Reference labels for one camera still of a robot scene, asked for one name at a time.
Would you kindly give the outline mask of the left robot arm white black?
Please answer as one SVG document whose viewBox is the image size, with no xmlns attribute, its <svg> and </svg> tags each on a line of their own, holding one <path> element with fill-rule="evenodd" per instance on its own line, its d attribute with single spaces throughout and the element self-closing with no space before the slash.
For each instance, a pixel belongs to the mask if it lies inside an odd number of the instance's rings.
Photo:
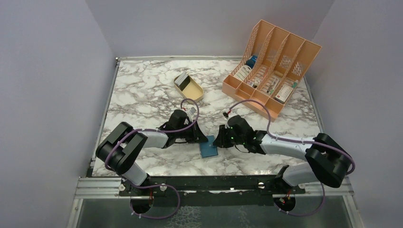
<svg viewBox="0 0 403 228">
<path fill-rule="evenodd" d="M 197 122 L 184 110 L 176 109 L 169 120 L 152 131 L 139 131 L 121 122 L 97 147 L 96 157 L 117 175 L 131 182 L 132 190 L 144 195 L 149 190 L 148 174 L 136 163 L 143 148 L 165 149 L 183 139 L 185 143 L 206 143 Z"/>
</svg>

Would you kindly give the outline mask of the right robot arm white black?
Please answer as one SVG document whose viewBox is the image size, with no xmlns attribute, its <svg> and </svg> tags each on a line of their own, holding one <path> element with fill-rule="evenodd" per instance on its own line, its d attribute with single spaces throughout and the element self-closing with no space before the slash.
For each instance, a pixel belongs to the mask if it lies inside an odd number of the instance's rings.
<svg viewBox="0 0 403 228">
<path fill-rule="evenodd" d="M 274 180 L 274 187 L 280 193 L 317 181 L 338 188 L 355 168 L 352 157 L 325 133 L 314 138 L 280 137 L 269 131 L 253 130 L 239 115 L 220 125 L 213 145 L 220 148 L 240 145 L 249 153 L 279 154 L 303 160 L 303 164 L 281 168 Z"/>
</svg>

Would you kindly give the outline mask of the blue card holder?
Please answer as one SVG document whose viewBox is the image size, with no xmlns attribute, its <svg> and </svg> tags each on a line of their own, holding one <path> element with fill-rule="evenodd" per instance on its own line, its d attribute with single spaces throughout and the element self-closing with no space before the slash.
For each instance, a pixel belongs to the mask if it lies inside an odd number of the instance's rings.
<svg viewBox="0 0 403 228">
<path fill-rule="evenodd" d="M 213 145 L 213 142 L 215 140 L 214 135 L 207 136 L 207 139 L 207 142 L 199 143 L 201 157 L 205 159 L 218 156 L 217 147 Z"/>
</svg>

